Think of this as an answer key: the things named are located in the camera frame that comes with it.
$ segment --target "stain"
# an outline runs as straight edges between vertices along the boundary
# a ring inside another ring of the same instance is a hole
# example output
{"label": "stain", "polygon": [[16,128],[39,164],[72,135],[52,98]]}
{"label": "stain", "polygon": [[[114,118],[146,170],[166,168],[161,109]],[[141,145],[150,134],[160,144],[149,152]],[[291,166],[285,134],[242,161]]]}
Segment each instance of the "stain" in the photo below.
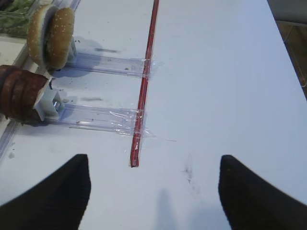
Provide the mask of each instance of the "stain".
{"label": "stain", "polygon": [[10,159],[13,159],[15,157],[15,154],[14,153],[12,153],[12,152],[10,152],[10,154],[9,154],[9,158]]}
{"label": "stain", "polygon": [[103,49],[103,48],[95,48],[95,51],[98,52],[108,52],[108,53],[120,53],[118,50],[113,50],[113,49]]}
{"label": "stain", "polygon": [[81,101],[92,102],[92,101],[103,101],[101,97],[82,97]]}
{"label": "stain", "polygon": [[176,140],[169,140],[169,139],[165,139],[166,141],[172,141],[172,142],[177,142]]}
{"label": "stain", "polygon": [[187,178],[188,183],[191,184],[192,179],[193,179],[193,170],[192,170],[192,168],[189,165],[186,165],[183,172],[188,176],[188,178]]}

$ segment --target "floor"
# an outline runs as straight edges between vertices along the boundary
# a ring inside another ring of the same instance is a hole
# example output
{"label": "floor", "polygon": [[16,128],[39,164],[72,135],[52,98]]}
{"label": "floor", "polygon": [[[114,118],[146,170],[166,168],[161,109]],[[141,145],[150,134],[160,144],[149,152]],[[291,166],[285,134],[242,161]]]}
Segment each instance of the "floor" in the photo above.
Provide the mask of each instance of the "floor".
{"label": "floor", "polygon": [[277,26],[307,98],[307,27],[280,22]]}

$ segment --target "sesame seed bun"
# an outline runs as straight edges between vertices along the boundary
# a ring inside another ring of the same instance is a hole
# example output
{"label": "sesame seed bun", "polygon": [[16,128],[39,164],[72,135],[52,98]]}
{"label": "sesame seed bun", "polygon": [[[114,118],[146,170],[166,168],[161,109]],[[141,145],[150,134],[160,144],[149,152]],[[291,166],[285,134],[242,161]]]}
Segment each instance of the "sesame seed bun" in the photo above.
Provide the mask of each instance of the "sesame seed bun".
{"label": "sesame seed bun", "polygon": [[45,67],[45,40],[49,24],[58,8],[54,5],[42,5],[34,13],[28,28],[27,44],[29,55],[39,66]]}
{"label": "sesame seed bun", "polygon": [[52,19],[46,59],[48,65],[55,69],[63,68],[69,58],[70,50],[75,50],[72,38],[73,25],[74,11],[71,8],[58,10]]}

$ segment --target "clear plastic strip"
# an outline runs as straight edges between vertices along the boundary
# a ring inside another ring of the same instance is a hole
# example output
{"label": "clear plastic strip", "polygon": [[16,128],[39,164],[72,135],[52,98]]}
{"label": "clear plastic strip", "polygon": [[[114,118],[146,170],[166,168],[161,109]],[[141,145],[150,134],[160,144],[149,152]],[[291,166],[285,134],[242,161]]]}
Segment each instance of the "clear plastic strip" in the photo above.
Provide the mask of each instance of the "clear plastic strip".
{"label": "clear plastic strip", "polygon": [[65,68],[141,78],[144,62],[145,60],[143,59],[124,59],[78,53],[75,62],[67,63]]}
{"label": "clear plastic strip", "polygon": [[14,135],[19,123],[15,120],[11,120],[6,126],[1,138],[0,138],[0,160],[2,159],[11,139]]}
{"label": "clear plastic strip", "polygon": [[113,109],[67,104],[60,120],[48,119],[43,123],[132,135],[138,113],[139,111],[134,109]]}

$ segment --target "red straw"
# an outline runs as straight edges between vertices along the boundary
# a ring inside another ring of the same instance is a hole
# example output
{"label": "red straw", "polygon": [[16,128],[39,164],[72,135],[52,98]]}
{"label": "red straw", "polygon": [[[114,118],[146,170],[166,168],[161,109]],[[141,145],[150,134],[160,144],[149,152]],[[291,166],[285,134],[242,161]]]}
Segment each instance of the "red straw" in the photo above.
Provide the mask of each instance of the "red straw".
{"label": "red straw", "polygon": [[152,18],[150,21],[147,49],[146,49],[146,54],[145,54],[146,60],[144,63],[144,71],[143,71],[143,76],[142,76],[142,84],[141,84],[139,103],[138,103],[139,112],[135,120],[134,134],[133,134],[132,146],[131,146],[131,154],[130,154],[131,167],[139,166],[139,154],[140,154],[140,147],[141,147],[142,127],[143,127],[145,104],[146,104],[148,78],[150,74],[150,65],[151,65],[151,59],[152,59],[152,53],[153,53],[154,30],[155,30],[155,23],[157,21],[159,0],[154,0],[153,4],[154,4],[153,12],[152,12]]}

